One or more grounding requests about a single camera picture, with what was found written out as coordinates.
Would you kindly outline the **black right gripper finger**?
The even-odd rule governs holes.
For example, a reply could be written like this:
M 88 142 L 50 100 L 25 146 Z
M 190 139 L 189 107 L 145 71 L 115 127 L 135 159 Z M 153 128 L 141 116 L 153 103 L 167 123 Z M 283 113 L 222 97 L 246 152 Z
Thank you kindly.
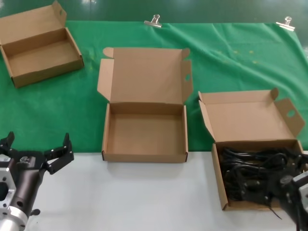
M 293 159 L 292 168 L 296 174 L 301 174 L 307 170 L 308 156 L 306 154 L 300 154 Z
M 242 200 L 259 205 L 279 205 L 280 180 L 248 179 L 242 183 Z

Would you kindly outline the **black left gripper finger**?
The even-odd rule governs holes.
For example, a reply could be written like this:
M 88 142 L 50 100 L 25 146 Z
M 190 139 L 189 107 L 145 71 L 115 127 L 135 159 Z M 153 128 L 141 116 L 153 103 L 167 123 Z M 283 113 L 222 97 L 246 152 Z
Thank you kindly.
M 44 156 L 46 158 L 46 170 L 51 175 L 71 163 L 74 160 L 74 153 L 69 133 L 65 134 L 63 145 L 61 147 L 45 151 Z
M 0 154 L 11 157 L 11 146 L 14 142 L 14 139 L 14 133 L 10 131 L 7 137 L 0 140 Z

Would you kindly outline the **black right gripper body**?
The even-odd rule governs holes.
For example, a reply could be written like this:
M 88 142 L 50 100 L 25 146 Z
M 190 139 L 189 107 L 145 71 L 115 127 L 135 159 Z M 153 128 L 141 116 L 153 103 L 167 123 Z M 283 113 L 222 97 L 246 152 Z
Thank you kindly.
M 300 184 L 303 174 L 296 177 L 291 175 L 283 176 L 279 180 L 278 200 L 281 208 L 287 213 L 291 220 L 296 224 L 296 229 L 302 229 L 302 198 L 300 194 Z

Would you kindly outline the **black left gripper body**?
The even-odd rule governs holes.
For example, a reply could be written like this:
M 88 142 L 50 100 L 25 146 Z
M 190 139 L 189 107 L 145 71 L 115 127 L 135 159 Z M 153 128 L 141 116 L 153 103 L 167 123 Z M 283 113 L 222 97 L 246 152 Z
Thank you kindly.
M 14 161 L 16 173 L 16 192 L 11 206 L 30 217 L 38 189 L 46 171 L 46 157 L 40 151 L 10 150 L 9 157 Z

